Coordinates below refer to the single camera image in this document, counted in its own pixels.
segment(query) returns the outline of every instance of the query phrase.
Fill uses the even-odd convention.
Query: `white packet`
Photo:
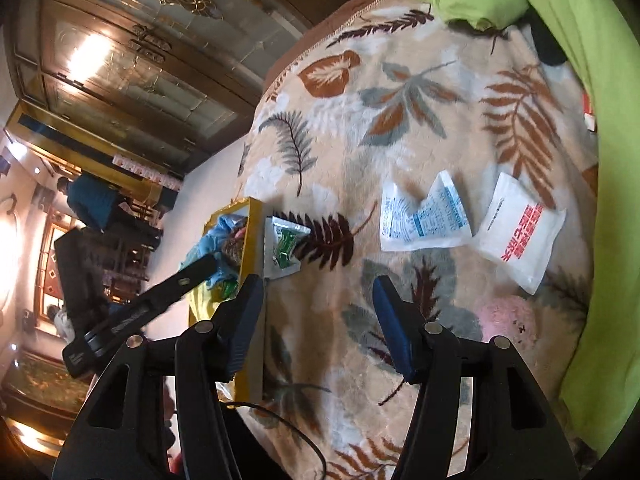
[[[448,171],[441,171],[427,198],[416,201],[393,182],[382,188],[380,247],[383,251],[415,251],[457,247],[471,240],[462,200]]]
[[[566,211],[538,203],[515,178],[501,173],[472,247],[501,264],[510,278],[535,294],[565,216]]]
[[[272,280],[300,270],[293,249],[311,229],[275,216],[264,219],[264,277]]]

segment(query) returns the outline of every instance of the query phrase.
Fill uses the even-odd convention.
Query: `blue cloth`
[[[229,238],[233,228],[245,220],[246,216],[220,215],[218,223],[209,229],[187,253],[184,261],[180,264],[180,270],[201,259],[205,254],[213,254],[218,263],[218,270],[207,280],[207,288],[211,290],[217,283],[224,280],[237,280],[238,272],[229,266],[220,251],[222,250],[222,244]]]
[[[103,181],[83,173],[69,183],[66,203],[87,227],[103,231],[119,196],[115,189]]]

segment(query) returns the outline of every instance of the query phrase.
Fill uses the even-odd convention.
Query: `leaf-patterned blanket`
[[[418,0],[377,0],[299,57],[264,95],[246,138],[238,196],[311,229],[301,272],[269,283],[264,405],[311,436],[334,479],[390,478],[417,389],[392,366],[372,307],[391,277],[424,317],[457,335],[507,335],[559,415],[562,375],[590,298],[597,154],[569,66],[540,65],[526,30],[451,30]],[[501,171],[566,209],[534,296],[469,248],[382,253],[382,183],[418,199],[449,170],[472,228]],[[463,380],[451,471],[464,467]],[[287,428],[245,413],[295,479],[319,462]]]

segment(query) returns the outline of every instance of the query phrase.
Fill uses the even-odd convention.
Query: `yellow box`
[[[264,204],[255,198],[245,198],[241,202],[232,203],[222,208],[213,215],[204,225],[203,234],[209,231],[217,222],[220,215],[239,214],[247,216],[246,233],[244,235],[244,248],[242,249],[242,261],[240,263],[239,283],[242,285],[249,274],[257,274],[262,277],[264,266]],[[189,326],[210,319],[219,303],[206,289],[206,284],[201,283],[188,294],[189,300]],[[242,402],[261,402],[262,400],[262,365],[264,361],[264,325],[265,307],[260,312],[260,317],[255,326],[254,336],[251,339],[249,351],[244,361],[244,367],[240,370],[229,388],[225,388],[225,396],[230,400]]]

